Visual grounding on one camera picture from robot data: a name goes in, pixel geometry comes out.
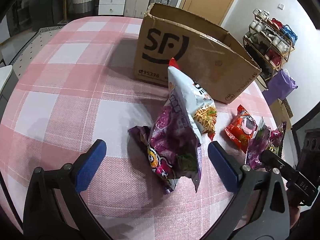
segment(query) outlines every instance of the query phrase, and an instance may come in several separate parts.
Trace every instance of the white snack bag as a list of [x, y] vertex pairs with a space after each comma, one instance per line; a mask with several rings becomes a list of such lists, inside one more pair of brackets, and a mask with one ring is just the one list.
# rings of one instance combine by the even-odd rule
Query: white snack bag
[[215, 123], [217, 122], [217, 108], [209, 94], [190, 77], [175, 68], [168, 67], [169, 91], [177, 89], [180, 100], [186, 106], [188, 116], [194, 133], [202, 144], [201, 134], [208, 134], [212, 140], [215, 135]]

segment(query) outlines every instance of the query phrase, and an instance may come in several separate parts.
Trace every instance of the small box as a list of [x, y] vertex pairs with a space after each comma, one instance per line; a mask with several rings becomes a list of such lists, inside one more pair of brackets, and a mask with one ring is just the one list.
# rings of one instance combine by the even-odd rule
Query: small box
[[282, 122], [287, 122], [287, 129], [292, 128], [288, 112], [280, 99], [274, 101], [269, 108], [277, 126], [279, 126]]

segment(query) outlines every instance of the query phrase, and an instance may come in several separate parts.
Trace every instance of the blue gripper pad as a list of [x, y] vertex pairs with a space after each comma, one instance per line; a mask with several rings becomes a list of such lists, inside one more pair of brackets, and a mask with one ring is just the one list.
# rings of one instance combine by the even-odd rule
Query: blue gripper pad
[[89, 156], [76, 174], [75, 188], [78, 194], [89, 187], [89, 184], [97, 172], [103, 158], [106, 156], [106, 153], [107, 144], [100, 139], [96, 140], [88, 150], [86, 154]]
[[240, 164], [237, 160], [228, 155], [217, 141], [209, 144], [208, 157], [227, 191], [236, 194], [242, 178]]

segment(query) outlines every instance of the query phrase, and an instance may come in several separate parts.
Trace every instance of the snack bag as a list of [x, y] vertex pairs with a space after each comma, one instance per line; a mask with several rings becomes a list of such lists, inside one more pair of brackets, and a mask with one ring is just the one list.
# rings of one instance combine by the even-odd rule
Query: snack bag
[[163, 182], [166, 193], [174, 190], [181, 176], [191, 178], [197, 192], [202, 168], [201, 134], [213, 138], [217, 111], [211, 97], [173, 66], [168, 68], [168, 82], [169, 99], [153, 127], [136, 126], [129, 131], [140, 141], [140, 148], [146, 145], [151, 169]]
[[249, 141], [257, 129], [257, 124], [242, 105], [239, 105], [237, 110], [238, 115], [224, 130], [228, 137], [246, 153]]
[[259, 160], [264, 150], [270, 150], [276, 155], [281, 154], [285, 127], [284, 122], [272, 131], [261, 118], [257, 132], [249, 142], [245, 163], [252, 169], [265, 168], [265, 165]]
[[172, 58], [168, 68], [169, 91], [176, 86], [178, 96], [185, 105], [189, 118], [196, 123], [201, 134], [208, 134], [212, 140], [215, 135], [217, 108], [209, 94], [190, 77], [179, 70], [178, 64]]

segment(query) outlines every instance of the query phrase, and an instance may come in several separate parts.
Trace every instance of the light switch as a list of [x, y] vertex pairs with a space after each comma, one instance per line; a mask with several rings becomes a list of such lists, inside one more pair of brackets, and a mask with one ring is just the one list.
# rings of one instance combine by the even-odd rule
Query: light switch
[[284, 9], [284, 5], [282, 3], [279, 3], [278, 8], [283, 10]]

